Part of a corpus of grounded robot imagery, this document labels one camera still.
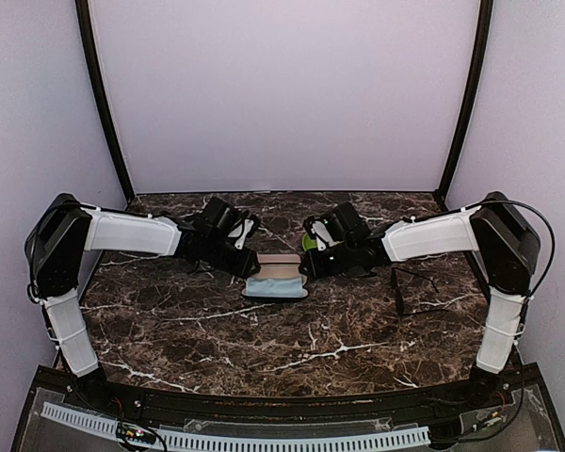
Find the pink glasses case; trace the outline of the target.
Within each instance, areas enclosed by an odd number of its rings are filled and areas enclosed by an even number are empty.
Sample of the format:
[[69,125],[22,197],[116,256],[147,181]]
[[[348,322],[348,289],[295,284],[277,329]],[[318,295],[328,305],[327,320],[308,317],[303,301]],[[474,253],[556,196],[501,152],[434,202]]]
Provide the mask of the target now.
[[297,254],[279,253],[279,254],[257,254],[258,262],[263,265],[292,265],[298,266],[301,258]]

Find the black glasses case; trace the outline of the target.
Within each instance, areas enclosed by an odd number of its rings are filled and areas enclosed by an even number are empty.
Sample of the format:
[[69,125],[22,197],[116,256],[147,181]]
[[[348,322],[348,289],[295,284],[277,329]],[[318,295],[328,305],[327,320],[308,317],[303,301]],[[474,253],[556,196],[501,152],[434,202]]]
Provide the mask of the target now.
[[247,278],[241,294],[249,299],[299,300],[308,297],[304,287],[307,277],[298,265],[265,264],[260,271]]

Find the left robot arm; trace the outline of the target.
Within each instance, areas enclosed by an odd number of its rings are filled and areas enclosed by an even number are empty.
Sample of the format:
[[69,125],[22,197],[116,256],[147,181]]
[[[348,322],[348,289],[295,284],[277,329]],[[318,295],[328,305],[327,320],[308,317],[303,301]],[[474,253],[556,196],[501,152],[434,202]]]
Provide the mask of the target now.
[[187,218],[130,214],[83,204],[69,193],[56,196],[24,243],[31,302],[39,304],[50,339],[65,364],[81,378],[76,392],[95,411],[114,402],[113,388],[95,374],[100,364],[81,313],[78,276],[85,253],[130,251],[206,263],[236,278],[260,269],[245,242],[260,220],[213,197]]

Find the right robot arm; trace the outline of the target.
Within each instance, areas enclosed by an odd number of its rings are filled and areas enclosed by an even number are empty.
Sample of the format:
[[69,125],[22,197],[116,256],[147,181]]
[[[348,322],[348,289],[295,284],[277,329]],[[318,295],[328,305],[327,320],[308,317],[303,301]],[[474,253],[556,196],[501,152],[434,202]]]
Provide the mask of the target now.
[[303,226],[315,246],[304,252],[301,274],[324,279],[354,267],[370,270],[413,258],[450,252],[477,252],[487,276],[490,301],[476,367],[482,371],[461,389],[472,409],[484,407],[498,392],[492,374],[504,370],[521,335],[527,305],[543,274],[538,274],[541,239],[522,215],[522,202],[494,191],[482,201],[428,218],[404,218],[369,228],[355,207],[343,202]]

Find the black sunglasses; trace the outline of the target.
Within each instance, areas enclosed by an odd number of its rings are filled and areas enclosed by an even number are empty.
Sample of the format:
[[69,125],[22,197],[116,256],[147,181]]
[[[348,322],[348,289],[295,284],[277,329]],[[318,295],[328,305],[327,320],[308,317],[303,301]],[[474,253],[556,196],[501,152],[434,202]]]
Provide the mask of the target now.
[[447,310],[445,304],[437,300],[439,289],[428,276],[394,266],[390,283],[394,292],[395,311],[400,318]]

